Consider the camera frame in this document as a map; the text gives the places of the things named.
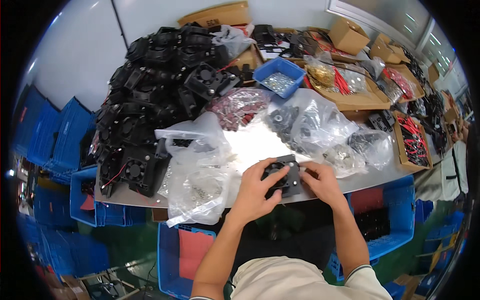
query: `person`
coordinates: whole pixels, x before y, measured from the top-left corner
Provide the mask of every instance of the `person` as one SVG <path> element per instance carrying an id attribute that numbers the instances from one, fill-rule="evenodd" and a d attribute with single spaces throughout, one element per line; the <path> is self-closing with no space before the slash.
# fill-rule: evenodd
<path id="1" fill-rule="evenodd" d="M 469 124 L 462 124 L 462 133 L 454 133 L 453 147 L 442 161 L 430 170 L 415 175 L 416 200 L 453 201 L 468 193 L 467 181 L 467 139 Z"/>
<path id="2" fill-rule="evenodd" d="M 237 199 L 197 269 L 191 300 L 224 298 L 223 288 L 234 266 L 244 226 L 270 213 L 282 199 L 281 190 L 269 199 L 265 199 L 265 194 L 288 173 L 288 166 L 261 180 L 264 169 L 275 161 L 275 158 L 262 160 L 243 173 Z M 243 263 L 235 271 L 231 299 L 391 300 L 369 265 L 367 244 L 332 168 L 314 162 L 300 166 L 307 168 L 307 172 L 300 172 L 301 179 L 332 208 L 336 253 L 343 266 L 345 286 L 329 285 L 322 271 L 310 262 L 287 256 L 262 257 Z"/>

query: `window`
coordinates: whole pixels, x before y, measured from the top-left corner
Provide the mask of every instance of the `window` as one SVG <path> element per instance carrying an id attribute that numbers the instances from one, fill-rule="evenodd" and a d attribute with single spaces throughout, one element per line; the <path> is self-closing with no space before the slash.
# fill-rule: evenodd
<path id="1" fill-rule="evenodd" d="M 429 61 L 436 63 L 437 70 L 442 76 L 445 76 L 448 70 L 452 68 L 456 58 L 455 50 L 438 24 L 435 24 L 427 37 L 422 53 Z"/>
<path id="2" fill-rule="evenodd" d="M 341 0 L 384 21 L 418 44 L 427 28 L 430 14 L 418 0 Z"/>

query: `cooling fan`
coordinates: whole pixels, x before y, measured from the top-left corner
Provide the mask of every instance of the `cooling fan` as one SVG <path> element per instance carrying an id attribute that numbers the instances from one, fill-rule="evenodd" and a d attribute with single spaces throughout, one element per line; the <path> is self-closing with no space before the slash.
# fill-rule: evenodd
<path id="1" fill-rule="evenodd" d="M 300 177 L 299 177 L 299 165 L 295 161 L 294 155 L 286 155 L 276 158 L 276 162 L 267 166 L 262 175 L 262 180 L 267 178 L 270 174 L 277 173 L 284 166 L 289 166 L 290 170 L 287 175 L 281 178 L 277 183 L 271 187 L 265 198 L 270 198 L 275 190 L 282 189 L 282 198 L 290 197 L 301 192 L 300 190 Z"/>

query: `gray table surface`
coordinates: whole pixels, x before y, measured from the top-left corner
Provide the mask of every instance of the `gray table surface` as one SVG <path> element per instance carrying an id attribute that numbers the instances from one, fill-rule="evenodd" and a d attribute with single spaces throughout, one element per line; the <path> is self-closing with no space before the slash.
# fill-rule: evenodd
<path id="1" fill-rule="evenodd" d="M 269 111 L 274 110 L 285 101 L 285 99 L 281 98 L 273 99 L 272 104 L 269 107 Z M 227 208 L 231 207 L 235 202 L 243 171 L 259 160 L 288 154 L 295 154 L 298 162 L 310 160 L 308 157 L 299 155 L 288 149 L 288 147 L 280 141 L 277 135 L 271 132 L 271 130 L 263 121 L 259 121 L 261 119 L 262 115 L 259 114 L 242 131 L 224 131 L 225 137 L 232 147 L 232 152 L 235 154 L 234 160 L 229 164 L 229 168 L 231 170 L 231 180 L 226 205 Z M 394 159 L 390 162 L 390 164 L 385 166 L 380 171 L 367 165 L 367 174 L 357 173 L 338 179 L 340 189 L 343 193 L 354 192 L 384 184 L 413 173 L 411 170 L 404 168 L 400 164 L 398 145 L 396 144 L 395 135 L 393 133 L 392 139 L 394 141 Z M 160 172 L 163 173 L 166 171 L 166 167 L 159 169 L 161 169 Z M 161 186 L 163 174 L 160 174 L 158 177 L 159 179 L 153 187 L 155 193 L 151 198 L 145 197 L 135 191 L 130 190 L 127 183 L 117 183 L 111 197 L 107 199 L 100 192 L 100 186 L 98 184 L 99 177 L 97 173 L 95 200 L 114 204 L 168 208 L 167 199 L 156 192 Z M 285 204 L 316 198 L 312 192 L 308 190 L 308 188 L 305 189 L 302 187 L 302 189 L 302 193 L 291 197 L 285 197 L 282 199 L 281 203 Z"/>

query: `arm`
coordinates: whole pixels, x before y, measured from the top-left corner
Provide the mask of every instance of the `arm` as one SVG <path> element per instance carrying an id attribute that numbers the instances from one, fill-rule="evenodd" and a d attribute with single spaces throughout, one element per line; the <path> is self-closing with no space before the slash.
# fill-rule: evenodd
<path id="1" fill-rule="evenodd" d="M 301 163 L 310 173 L 301 172 L 301 178 L 310 186 L 315 195 L 330 205 L 333 210 L 335 243 L 338 259 L 347 278 L 358 266 L 369 264 L 367 244 L 355 223 L 355 218 L 342 194 L 331 167 L 314 162 Z"/>
<path id="2" fill-rule="evenodd" d="M 223 299 L 223 286 L 232 270 L 243 227 L 248 222 L 270 213 L 282 200 L 281 190 L 275 191 L 268 200 L 265 199 L 265 194 L 288 173 L 288 166 L 260 180 L 265 168 L 275 161 L 275 158 L 262 160 L 243 173 L 237 199 L 227 214 L 215 242 L 197 269 L 192 297 Z"/>

